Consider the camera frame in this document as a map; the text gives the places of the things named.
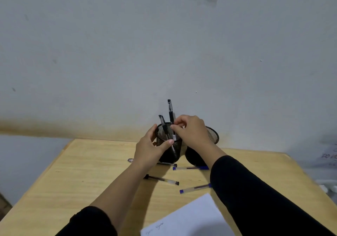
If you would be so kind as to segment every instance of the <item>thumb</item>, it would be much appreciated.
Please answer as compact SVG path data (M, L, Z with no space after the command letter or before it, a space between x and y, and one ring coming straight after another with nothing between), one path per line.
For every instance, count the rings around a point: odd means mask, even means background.
M171 125L171 129L174 130L181 138L184 136L184 129L179 127L178 125Z
M169 140L166 140L164 143L162 143L160 146L158 146L158 149L160 149L162 152L165 152L173 144L174 144L174 140L173 139L169 139Z

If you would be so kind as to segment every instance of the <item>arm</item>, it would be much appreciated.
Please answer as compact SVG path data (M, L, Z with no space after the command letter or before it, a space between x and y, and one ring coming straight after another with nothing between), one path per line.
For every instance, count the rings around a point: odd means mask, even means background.
M158 147L152 144L156 127L154 124L136 144L131 165L90 206L74 215L57 235L117 235L141 180L174 143L171 139Z
M171 128L211 169L211 184L243 235L334 235L213 144L204 121L181 115Z

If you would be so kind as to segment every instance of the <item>blue pen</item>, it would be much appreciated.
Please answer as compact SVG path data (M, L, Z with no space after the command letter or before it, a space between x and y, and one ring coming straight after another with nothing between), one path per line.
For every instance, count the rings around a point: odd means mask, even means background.
M212 188L212 185L209 183L209 184L204 184L200 186L186 188L186 189L179 190L179 191L180 191L180 194L185 194L187 192L197 191L197 190L206 189L206 188Z
M173 167L173 170L208 170L208 166L200 166L200 167Z

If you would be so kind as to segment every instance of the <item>right hand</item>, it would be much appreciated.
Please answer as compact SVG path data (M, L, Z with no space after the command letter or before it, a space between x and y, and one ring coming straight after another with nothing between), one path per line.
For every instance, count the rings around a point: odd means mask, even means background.
M205 144L212 144L212 141L208 137L204 120L196 115L180 115L175 119L174 124L171 125L171 129L183 139L187 146L194 150Z

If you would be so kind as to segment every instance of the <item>pen holder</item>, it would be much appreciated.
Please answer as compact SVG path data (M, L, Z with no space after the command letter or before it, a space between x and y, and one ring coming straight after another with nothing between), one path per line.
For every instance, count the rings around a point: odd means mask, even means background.
M172 129L170 128L170 125L171 125L171 123L169 123L169 122L166 123L167 131L169 133L168 136L170 137L170 139L172 139ZM157 136L156 146L161 145L162 143L164 143L167 140L166 134L165 134L161 124L159 124L158 127L156 128L156 136ZM179 160L181 144L182 144L183 140L177 134L176 134L176 137L177 137L177 140L173 144L174 150L172 150L171 147L169 149L167 149L163 153L161 158L159 159L160 162L175 163L177 160Z
M219 135L217 134L217 132L210 127L206 126L206 128L207 128L209 139L214 144L217 144L219 142ZM200 157L200 155L194 149L190 148L189 146L186 149L185 157L188 160L188 162L194 166L206 166L206 163Z

